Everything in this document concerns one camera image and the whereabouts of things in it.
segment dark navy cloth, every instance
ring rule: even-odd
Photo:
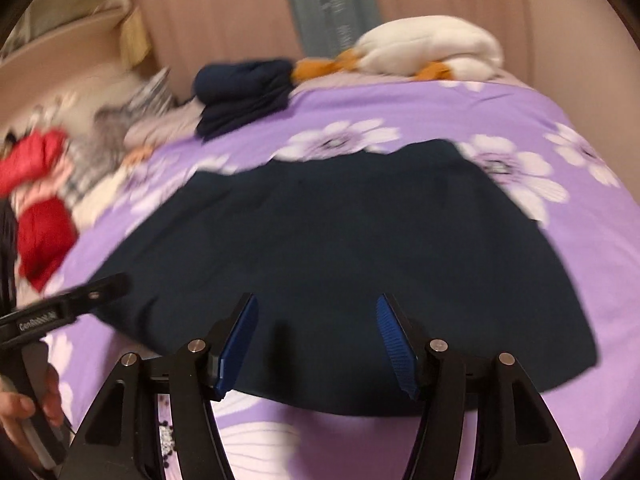
[[[292,70],[286,59],[203,67],[193,82],[194,93],[205,105],[197,135],[211,140],[286,109]]]
[[[376,325],[383,292],[450,348],[514,354],[541,391],[596,363],[537,224],[443,140],[196,173],[94,278],[121,271],[132,293],[96,314],[165,354],[254,292],[260,319],[236,389],[320,412],[420,413]]]

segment purple floral bedspread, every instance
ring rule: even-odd
[[[288,110],[204,146],[195,139],[164,146],[80,238],[46,292],[85,282],[195,171],[231,174],[274,156],[392,152],[436,138],[457,142],[540,222],[576,286],[600,362],[545,400],[583,480],[599,480],[640,420],[640,208],[562,110],[529,89],[424,82],[311,91],[296,96]],[[65,411],[78,426],[132,343],[91,316],[48,340]],[[170,425],[166,399],[161,404]],[[237,392],[214,409],[239,480],[401,478],[418,424],[305,412]],[[170,430],[163,431],[169,455]],[[471,414],[460,479],[470,472],[473,437]],[[175,453],[167,462],[169,478],[179,478]]]

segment metal screw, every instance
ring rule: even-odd
[[[434,339],[429,343],[429,346],[434,352],[446,352],[447,348],[449,348],[447,342],[442,339]]]
[[[511,354],[507,354],[507,352],[502,352],[500,355],[498,355],[498,359],[503,365],[513,366],[514,364],[516,364],[516,358]]]
[[[202,352],[206,345],[207,344],[202,339],[194,339],[187,345],[187,348],[189,349],[189,352],[196,354],[198,352]]]
[[[125,354],[122,356],[122,359],[120,359],[120,362],[124,365],[124,366],[131,366],[132,364],[135,364],[136,361],[138,360],[138,356],[135,354]]]

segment red jacket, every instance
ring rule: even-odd
[[[9,196],[20,184],[47,176],[65,147],[66,133],[34,131],[15,145],[5,160],[0,160],[0,198]]]
[[[62,200],[30,206],[18,220],[18,272],[41,292],[76,240],[78,232]]]

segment gray curtain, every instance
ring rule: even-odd
[[[376,0],[290,0],[307,56],[334,57],[382,20]]]

